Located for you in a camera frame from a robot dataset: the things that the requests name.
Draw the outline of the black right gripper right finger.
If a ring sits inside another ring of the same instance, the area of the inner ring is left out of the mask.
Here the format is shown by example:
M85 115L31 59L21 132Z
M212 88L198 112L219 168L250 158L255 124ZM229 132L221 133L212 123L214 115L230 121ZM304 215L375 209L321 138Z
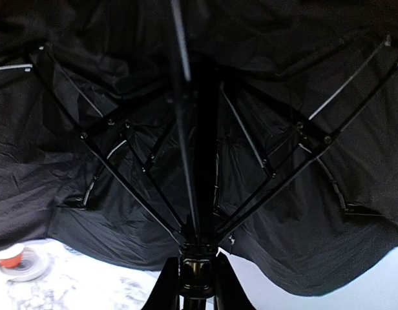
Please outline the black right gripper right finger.
M246 310L250 308L251 302L227 256L219 252L215 261L214 309Z

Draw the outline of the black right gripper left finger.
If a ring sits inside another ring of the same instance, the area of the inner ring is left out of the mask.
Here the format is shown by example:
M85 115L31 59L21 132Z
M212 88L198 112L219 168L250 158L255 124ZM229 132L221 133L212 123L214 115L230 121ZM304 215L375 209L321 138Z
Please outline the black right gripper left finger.
M169 258L149 297L149 309L179 309L178 259Z

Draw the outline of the lavender folding umbrella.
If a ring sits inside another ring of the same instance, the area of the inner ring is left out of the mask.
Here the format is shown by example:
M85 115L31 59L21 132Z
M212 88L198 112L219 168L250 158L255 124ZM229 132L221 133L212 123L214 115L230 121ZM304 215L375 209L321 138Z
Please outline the lavender folding umbrella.
M398 1L0 1L0 251L231 252L321 296L398 247Z

